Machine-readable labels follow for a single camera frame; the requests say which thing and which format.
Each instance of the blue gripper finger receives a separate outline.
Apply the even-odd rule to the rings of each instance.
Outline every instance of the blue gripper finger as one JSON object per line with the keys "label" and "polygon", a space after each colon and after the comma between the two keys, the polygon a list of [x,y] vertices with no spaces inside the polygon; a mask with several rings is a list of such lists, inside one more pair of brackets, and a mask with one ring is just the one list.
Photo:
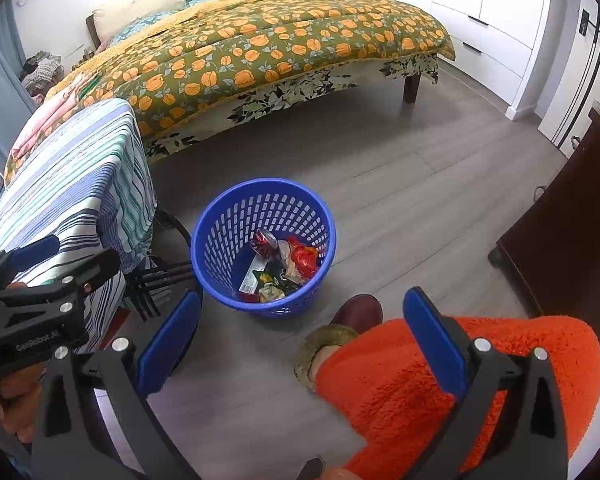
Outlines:
{"label": "blue gripper finger", "polygon": [[[440,389],[453,394],[456,399],[464,397],[468,386],[464,354],[443,326],[445,318],[419,286],[405,293],[402,314]],[[469,343],[468,336],[464,334],[464,337],[460,335],[459,338],[463,343]]]}
{"label": "blue gripper finger", "polygon": [[147,396],[160,390],[195,332],[201,311],[199,296],[189,291],[169,314],[138,358],[138,395]]}
{"label": "blue gripper finger", "polygon": [[13,250],[9,255],[7,265],[14,274],[24,272],[58,254],[59,250],[60,240],[58,237],[55,235],[45,236],[29,245]]}

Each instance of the orange flower pattern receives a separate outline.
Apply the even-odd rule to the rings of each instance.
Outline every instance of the orange flower pattern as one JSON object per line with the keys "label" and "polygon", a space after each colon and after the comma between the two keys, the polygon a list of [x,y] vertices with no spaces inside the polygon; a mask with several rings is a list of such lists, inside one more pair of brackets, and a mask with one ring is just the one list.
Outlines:
{"label": "orange flower pattern", "polygon": [[153,135],[209,105],[359,59],[455,53],[443,25],[394,0],[261,0],[215,10],[107,61],[77,109],[112,96]]}

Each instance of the floor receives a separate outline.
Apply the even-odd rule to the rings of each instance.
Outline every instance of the floor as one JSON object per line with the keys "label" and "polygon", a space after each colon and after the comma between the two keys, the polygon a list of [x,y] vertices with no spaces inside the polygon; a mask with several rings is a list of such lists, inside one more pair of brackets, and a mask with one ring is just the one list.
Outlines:
{"label": "floor", "polygon": [[[244,124],[152,169],[161,205],[186,226],[216,194],[258,176],[306,184],[336,218],[336,257],[312,310],[265,320],[207,296],[186,360],[149,398],[205,480],[291,480],[309,458],[341,464],[361,447],[292,371],[302,339],[350,296],[375,294],[386,319],[401,316],[414,285],[444,314],[525,316],[487,254],[565,159],[539,121],[510,122],[502,101],[446,70],[436,86],[423,79],[415,105],[401,101],[401,81],[370,84]],[[100,403],[122,458],[138,467],[107,397]]]}

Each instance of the curtain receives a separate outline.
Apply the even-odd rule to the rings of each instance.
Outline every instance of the curtain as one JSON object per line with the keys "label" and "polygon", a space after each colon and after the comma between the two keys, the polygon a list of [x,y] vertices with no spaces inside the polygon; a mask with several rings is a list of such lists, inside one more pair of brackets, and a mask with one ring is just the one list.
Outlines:
{"label": "curtain", "polygon": [[19,81],[25,62],[11,0],[0,6],[0,173],[36,104]]}

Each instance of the brown wooden cabinet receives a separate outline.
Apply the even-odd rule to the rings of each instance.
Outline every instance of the brown wooden cabinet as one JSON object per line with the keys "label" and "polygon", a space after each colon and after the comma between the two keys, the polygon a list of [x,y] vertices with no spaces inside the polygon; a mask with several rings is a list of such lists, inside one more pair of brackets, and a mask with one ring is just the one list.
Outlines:
{"label": "brown wooden cabinet", "polygon": [[497,241],[490,261],[525,303],[588,323],[600,340],[600,106],[560,173]]}

